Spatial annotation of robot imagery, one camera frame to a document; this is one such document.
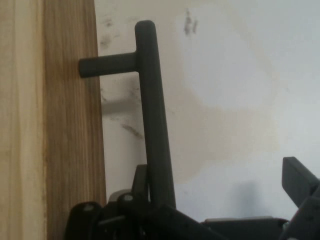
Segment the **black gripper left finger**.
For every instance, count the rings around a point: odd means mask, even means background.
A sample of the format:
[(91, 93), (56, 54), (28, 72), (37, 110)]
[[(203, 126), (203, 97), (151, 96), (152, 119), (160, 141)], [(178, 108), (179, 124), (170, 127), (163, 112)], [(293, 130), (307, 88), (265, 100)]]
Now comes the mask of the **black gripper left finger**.
[(96, 202), (72, 208), (66, 240), (211, 240), (212, 232), (181, 212), (148, 200), (147, 165), (138, 165), (131, 191), (102, 207)]

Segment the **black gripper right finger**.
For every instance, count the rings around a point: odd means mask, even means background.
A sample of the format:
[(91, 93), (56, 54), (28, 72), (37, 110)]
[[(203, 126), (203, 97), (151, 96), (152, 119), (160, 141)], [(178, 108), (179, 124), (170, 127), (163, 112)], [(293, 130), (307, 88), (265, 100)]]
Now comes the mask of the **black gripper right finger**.
[(283, 240), (318, 240), (320, 238), (320, 179), (297, 158), (284, 157), (281, 184), (298, 207), (281, 238)]

